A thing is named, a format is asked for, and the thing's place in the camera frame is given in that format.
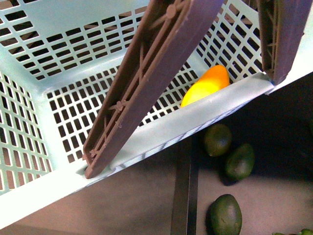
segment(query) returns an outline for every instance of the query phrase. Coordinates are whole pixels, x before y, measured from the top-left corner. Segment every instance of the plastic basket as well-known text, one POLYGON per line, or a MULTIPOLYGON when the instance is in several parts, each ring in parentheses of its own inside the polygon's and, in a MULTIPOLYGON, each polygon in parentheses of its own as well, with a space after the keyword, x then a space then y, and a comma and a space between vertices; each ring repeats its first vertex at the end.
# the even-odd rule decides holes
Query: plastic basket
POLYGON ((207 35, 116 158, 99 176, 85 179, 83 143, 147 4, 0 1, 0 206, 5 212, 0 228, 274 89, 260 73, 258 13, 240 0, 225 1, 207 35), (227 67, 233 84, 179 109, 188 88, 215 64, 227 67))

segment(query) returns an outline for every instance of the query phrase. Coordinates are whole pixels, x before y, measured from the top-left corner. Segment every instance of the avocado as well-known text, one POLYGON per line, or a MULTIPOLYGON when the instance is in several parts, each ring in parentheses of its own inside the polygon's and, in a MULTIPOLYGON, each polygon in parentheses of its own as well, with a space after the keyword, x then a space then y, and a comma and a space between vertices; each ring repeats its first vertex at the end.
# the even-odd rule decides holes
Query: avocado
POLYGON ((313 231, 310 229, 303 229, 299 232, 299 235, 313 235, 313 231))
POLYGON ((204 136, 204 147, 211 157, 223 155, 229 150, 232 141, 230 129, 223 124, 209 127, 204 136))
POLYGON ((224 194, 211 206, 211 223, 215 235, 239 235, 242 214, 238 202, 231 194, 224 194))
POLYGON ((252 146, 244 143, 227 157, 225 173, 232 180, 242 180, 250 175, 254 161, 252 146))

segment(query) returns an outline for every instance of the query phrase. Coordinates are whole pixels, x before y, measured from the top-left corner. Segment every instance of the green avocado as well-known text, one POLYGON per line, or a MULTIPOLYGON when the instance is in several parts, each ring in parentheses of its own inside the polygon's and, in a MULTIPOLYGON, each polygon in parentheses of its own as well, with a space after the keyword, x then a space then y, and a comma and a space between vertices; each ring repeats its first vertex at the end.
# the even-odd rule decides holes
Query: green avocado
POLYGON ((232 180, 242 180, 250 175, 254 161, 252 146, 244 143, 227 157, 225 173, 232 180))
POLYGON ((313 231, 310 229, 303 229, 299 232, 299 235, 313 235, 313 231))
POLYGON ((213 202, 211 222, 215 235, 239 235, 243 217, 233 195, 224 194, 213 202))

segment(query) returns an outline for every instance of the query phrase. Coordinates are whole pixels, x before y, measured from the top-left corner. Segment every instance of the dark floor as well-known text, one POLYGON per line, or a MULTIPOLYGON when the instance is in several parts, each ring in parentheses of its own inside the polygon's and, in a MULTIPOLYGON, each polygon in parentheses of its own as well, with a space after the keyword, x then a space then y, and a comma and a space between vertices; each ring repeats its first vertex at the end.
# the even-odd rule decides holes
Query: dark floor
MULTIPOLYGON (((313 75, 263 95, 220 123, 233 133, 232 148, 255 150, 253 173, 236 184, 219 174, 223 158, 201 145, 197 234, 206 234, 209 205, 231 193, 243 214, 241 235, 298 233, 313 228, 313 75)), ((195 138, 201 140, 203 132, 195 138)), ((3 229, 25 235, 167 235, 171 229, 179 143, 3 229)))

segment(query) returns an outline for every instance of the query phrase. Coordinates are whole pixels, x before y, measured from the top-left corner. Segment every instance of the light blue plastic basket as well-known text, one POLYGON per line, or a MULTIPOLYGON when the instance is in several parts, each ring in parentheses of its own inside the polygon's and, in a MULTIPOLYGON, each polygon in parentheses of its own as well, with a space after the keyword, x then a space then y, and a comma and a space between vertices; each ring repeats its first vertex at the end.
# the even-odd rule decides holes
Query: light blue plastic basket
POLYGON ((207 35, 114 161, 100 176, 86 180, 83 143, 147 4, 0 0, 0 205, 6 212, 0 215, 0 228, 273 89, 258 73, 257 12, 240 0, 225 1, 207 35), (179 109, 188 88, 215 64, 225 65, 234 83, 179 109), (13 201, 16 209, 8 206, 13 201))

